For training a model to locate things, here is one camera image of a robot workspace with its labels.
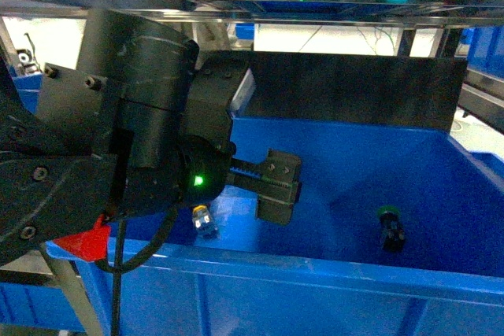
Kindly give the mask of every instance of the black component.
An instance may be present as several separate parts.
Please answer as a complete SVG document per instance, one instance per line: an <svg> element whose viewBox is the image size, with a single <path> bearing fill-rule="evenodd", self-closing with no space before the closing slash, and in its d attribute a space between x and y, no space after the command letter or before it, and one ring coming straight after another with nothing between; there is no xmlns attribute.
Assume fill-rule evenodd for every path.
<svg viewBox="0 0 504 336"><path fill-rule="evenodd" d="M189 94L181 130L197 52L194 42L164 25L91 11L79 60L89 70L48 65L38 118L22 108L6 80L0 264L47 240L88 231L103 214L124 220L170 207L153 241L109 270L130 271L166 240L179 207L212 201L226 179L258 192L260 218L288 223L300 187L297 157L270 152L268 167L283 171L259 164L258 177L228 177L235 153L231 113L254 89L246 60L210 60L209 75Z"/></svg>
<svg viewBox="0 0 504 336"><path fill-rule="evenodd" d="M401 252L406 242L406 234L399 222L399 217L393 212L386 212L380 216L380 243L384 251Z"/></svg>
<svg viewBox="0 0 504 336"><path fill-rule="evenodd" d="M56 65L46 66L46 69L57 75L43 78L36 116L65 136L72 154L109 153L120 84ZM97 83L101 90L90 90Z"/></svg>
<svg viewBox="0 0 504 336"><path fill-rule="evenodd" d="M198 45L165 25L89 11L77 70L124 84L117 127L134 133L129 167L168 163L197 56Z"/></svg>
<svg viewBox="0 0 504 336"><path fill-rule="evenodd" d="M209 141L195 135L182 137L179 148L184 172L180 201L186 205L213 201L226 185L232 155L215 150Z"/></svg>
<svg viewBox="0 0 504 336"><path fill-rule="evenodd" d="M233 159L232 170L228 175L229 185L258 194L257 218L284 226L291 221L301 192L299 157L270 150L260 164Z"/></svg>
<svg viewBox="0 0 504 336"><path fill-rule="evenodd" d="M443 29L435 56L437 58L454 57L463 31L463 29Z"/></svg>
<svg viewBox="0 0 504 336"><path fill-rule="evenodd" d="M257 89L247 116L449 131L467 62L253 52L250 67Z"/></svg>
<svg viewBox="0 0 504 336"><path fill-rule="evenodd" d="M413 48L413 42L415 41L415 35L417 35L416 29L405 29L402 31L401 42L399 43L397 52L399 57L410 56L411 49Z"/></svg>
<svg viewBox="0 0 504 336"><path fill-rule="evenodd" d="M0 266L41 242L93 228L106 209L116 157L5 157L0 161ZM47 170L46 178L37 173Z"/></svg>
<svg viewBox="0 0 504 336"><path fill-rule="evenodd" d="M119 272L124 274L138 268L142 264L145 264L145 262L149 260L166 241L173 229L173 225L175 224L178 215L178 207L172 206L168 210L166 217L161 222L161 225L157 229L154 237L152 237L152 239L150 240L149 244L143 247L140 252L134 255L134 257L132 257L130 260L123 263L120 267L111 267L107 260L96 261L96 266L108 273Z"/></svg>
<svg viewBox="0 0 504 336"><path fill-rule="evenodd" d="M113 266L115 268L122 267L123 264L123 254L124 254L124 242L126 241L126 230L128 227L128 221L122 220L119 222L119 227L117 228L116 237L116 252L114 257ZM112 284L112 321L110 322L110 335L119 336L120 335L120 291L122 286L122 273L116 271L113 273L113 284Z"/></svg>
<svg viewBox="0 0 504 336"><path fill-rule="evenodd" d="M198 135L220 151L229 151L231 114L248 102L255 89L247 59L219 54L211 57L191 84L183 133Z"/></svg>
<svg viewBox="0 0 504 336"><path fill-rule="evenodd" d="M52 68L49 65L46 65L46 67L44 68L44 74L48 78L54 79L57 76L57 69Z"/></svg>
<svg viewBox="0 0 504 336"><path fill-rule="evenodd" d="M21 98L17 93L13 78L9 74L6 63L0 58L0 106L3 106L7 100L22 107Z"/></svg>

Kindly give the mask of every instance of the green cap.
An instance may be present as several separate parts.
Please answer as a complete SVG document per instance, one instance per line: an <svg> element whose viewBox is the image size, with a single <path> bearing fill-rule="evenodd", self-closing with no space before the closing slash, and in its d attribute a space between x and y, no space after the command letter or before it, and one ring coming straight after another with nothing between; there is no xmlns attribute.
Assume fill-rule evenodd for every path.
<svg viewBox="0 0 504 336"><path fill-rule="evenodd" d="M380 218L383 214L387 214L388 212L395 214L397 217L399 217L400 213L399 209L392 205L382 206L381 208L378 209L378 212L376 212L376 214L378 215L378 218Z"/></svg>

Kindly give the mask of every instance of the white wall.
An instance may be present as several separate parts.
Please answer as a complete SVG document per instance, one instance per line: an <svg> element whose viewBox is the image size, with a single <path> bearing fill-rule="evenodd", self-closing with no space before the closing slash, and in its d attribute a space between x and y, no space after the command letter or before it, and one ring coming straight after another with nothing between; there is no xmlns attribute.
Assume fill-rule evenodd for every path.
<svg viewBox="0 0 504 336"><path fill-rule="evenodd" d="M24 35L29 33L35 45L35 55L42 66L52 63L67 68L76 67L85 20L26 20L18 17L4 17L3 20L16 49L32 49Z"/></svg>

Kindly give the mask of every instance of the blue bin wall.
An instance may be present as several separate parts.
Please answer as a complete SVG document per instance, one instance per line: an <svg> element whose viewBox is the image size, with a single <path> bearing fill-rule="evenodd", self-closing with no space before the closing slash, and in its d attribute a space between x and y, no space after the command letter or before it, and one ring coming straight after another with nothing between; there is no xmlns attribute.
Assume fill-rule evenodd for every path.
<svg viewBox="0 0 504 336"><path fill-rule="evenodd" d="M0 323L83 332L61 290L0 283Z"/></svg>
<svg viewBox="0 0 504 336"><path fill-rule="evenodd" d="M232 139L241 159L301 156L291 224L256 220L255 196L232 187L212 204L218 238L196 238L183 212L169 243L124 276L125 335L504 334L504 181L448 135L241 119ZM400 254L380 249L382 205L401 209ZM130 223L126 259L161 217ZM112 279L77 264L107 331Z"/></svg>
<svg viewBox="0 0 504 336"><path fill-rule="evenodd" d="M39 99L39 90L42 85L42 74L18 76L13 78L13 80L24 107L30 112L35 113Z"/></svg>
<svg viewBox="0 0 504 336"><path fill-rule="evenodd" d="M504 27L476 28L468 61L472 69L504 78Z"/></svg>

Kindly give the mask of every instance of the wire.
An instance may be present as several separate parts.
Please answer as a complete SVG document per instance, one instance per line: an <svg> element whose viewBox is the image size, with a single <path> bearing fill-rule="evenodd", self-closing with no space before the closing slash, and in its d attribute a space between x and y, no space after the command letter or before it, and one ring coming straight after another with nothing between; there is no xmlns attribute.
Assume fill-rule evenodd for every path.
<svg viewBox="0 0 504 336"><path fill-rule="evenodd" d="M122 286L122 275L144 264L161 248L162 244L168 238L171 230L173 229L173 225L175 224L178 214L179 208L172 206L168 210L166 217L161 222L161 225L157 229L154 237L152 237L152 239L150 240L149 244L143 247L140 252L134 255L134 257L132 257L126 263L123 263L123 256L124 241L126 239L128 221L120 221L119 227L117 229L116 249L113 266L109 265L107 259L96 261L95 265L98 268L113 274L112 320L110 324L110 336L120 336L120 292Z"/></svg>
<svg viewBox="0 0 504 336"><path fill-rule="evenodd" d="M165 240L168 238L170 232L172 231L173 225L175 224L178 215L179 208L172 206L168 210L166 217L161 222L161 225L157 229L156 234L154 234L154 237L152 237L152 239L150 240L149 244L143 247L140 252L134 255L134 257L132 257L127 262L123 263L120 267L110 266L107 259L96 261L95 265L103 271L106 271L107 273L118 272L124 274L138 268L140 265L149 260L152 255L154 255L158 251L158 249L161 248Z"/></svg>
<svg viewBox="0 0 504 336"><path fill-rule="evenodd" d="M301 53L301 50L303 50L305 48L305 46L308 44L308 42L311 41L311 39L315 36L315 34L317 34L323 27L324 25L321 25L320 27L317 28L317 30L312 33L312 35L308 38L308 40L304 43L303 46L301 46L301 49L298 50L298 53Z"/></svg>
<svg viewBox="0 0 504 336"><path fill-rule="evenodd" d="M123 264L124 241L126 239L126 228L128 221L122 220L119 222L117 230L116 256L114 257L113 266L120 268ZM120 291L122 285L123 274L119 271L113 273L112 284L112 321L110 325L110 336L119 336L120 334Z"/></svg>
<svg viewBox="0 0 504 336"><path fill-rule="evenodd" d="M374 54L378 55L378 53L376 52L376 49L371 46L368 39L365 37L364 33L362 33L362 30L359 27L357 27L357 30L359 31L359 33L361 33L362 37L364 37L365 42L368 44L368 46L371 48L371 50L374 52Z"/></svg>
<svg viewBox="0 0 504 336"><path fill-rule="evenodd" d="M383 28L375 27L375 29L378 29L380 31L380 39L381 39L381 32L383 32L388 37L388 39L389 39L389 41L391 42L391 45L392 45L392 50L395 51L394 40L392 39L392 36L391 36L392 28L391 28L391 32L390 33L386 32Z"/></svg>
<svg viewBox="0 0 504 336"><path fill-rule="evenodd" d="M24 35L26 36L26 38L28 39L28 42L30 43L31 51L33 53L33 61L35 62L35 66L37 66L37 68L41 72L42 70L40 69L39 62L37 61L37 56L35 55L35 44L33 43L32 38L30 37L30 35L28 33L24 33Z"/></svg>

